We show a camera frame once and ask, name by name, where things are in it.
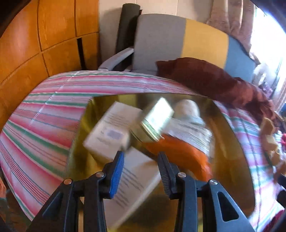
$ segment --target gray yellow and blue backrest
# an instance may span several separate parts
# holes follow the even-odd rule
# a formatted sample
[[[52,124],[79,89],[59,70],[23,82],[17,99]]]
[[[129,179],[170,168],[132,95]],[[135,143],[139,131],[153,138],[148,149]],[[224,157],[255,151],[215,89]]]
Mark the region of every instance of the gray yellow and blue backrest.
[[[132,72],[155,75],[156,61],[193,57],[251,81],[255,63],[233,37],[207,24],[174,15],[139,16]]]

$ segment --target metal rivet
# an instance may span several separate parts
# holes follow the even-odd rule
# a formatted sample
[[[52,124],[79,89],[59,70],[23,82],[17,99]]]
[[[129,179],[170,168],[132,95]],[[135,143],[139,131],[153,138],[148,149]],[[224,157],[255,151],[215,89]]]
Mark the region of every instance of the metal rivet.
[[[65,185],[69,185],[69,184],[72,183],[72,180],[71,180],[71,179],[65,179],[65,180],[63,181],[63,183],[64,183]]]
[[[100,178],[100,177],[104,177],[104,172],[97,172],[95,173],[96,177]]]
[[[218,182],[217,182],[216,180],[214,180],[214,179],[211,179],[211,180],[210,180],[210,184],[211,184],[211,185],[217,185]]]
[[[185,178],[187,175],[184,172],[179,172],[178,177]]]

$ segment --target chair armrest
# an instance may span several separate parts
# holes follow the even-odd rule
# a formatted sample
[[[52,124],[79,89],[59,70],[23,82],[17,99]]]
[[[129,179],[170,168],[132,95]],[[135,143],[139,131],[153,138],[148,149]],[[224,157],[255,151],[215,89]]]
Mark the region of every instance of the chair armrest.
[[[126,59],[134,52],[134,48],[128,47],[121,52],[118,52],[114,56],[104,61],[98,68],[99,71],[112,71],[112,69],[118,65],[121,61]]]

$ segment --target blue fabric panel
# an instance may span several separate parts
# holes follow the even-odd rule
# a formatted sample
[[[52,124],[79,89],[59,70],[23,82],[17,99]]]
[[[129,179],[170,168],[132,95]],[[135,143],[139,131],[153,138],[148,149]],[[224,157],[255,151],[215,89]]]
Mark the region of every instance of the blue fabric panel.
[[[255,63],[246,54],[242,45],[233,37],[229,36],[229,50],[224,70],[232,77],[251,82]]]

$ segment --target striped tablecloth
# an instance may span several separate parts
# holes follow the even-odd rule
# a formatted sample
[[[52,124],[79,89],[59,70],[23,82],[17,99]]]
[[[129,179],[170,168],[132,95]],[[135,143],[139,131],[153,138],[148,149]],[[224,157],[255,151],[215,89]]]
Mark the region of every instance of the striped tablecloth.
[[[63,180],[72,139],[93,96],[121,93],[184,93],[188,88],[151,75],[77,71],[52,76],[39,84],[18,106],[0,134],[0,164],[6,180],[26,215],[32,220]],[[259,140],[259,127],[248,112],[228,109],[224,117],[238,138],[251,171],[255,210],[249,221],[262,231],[282,209]]]

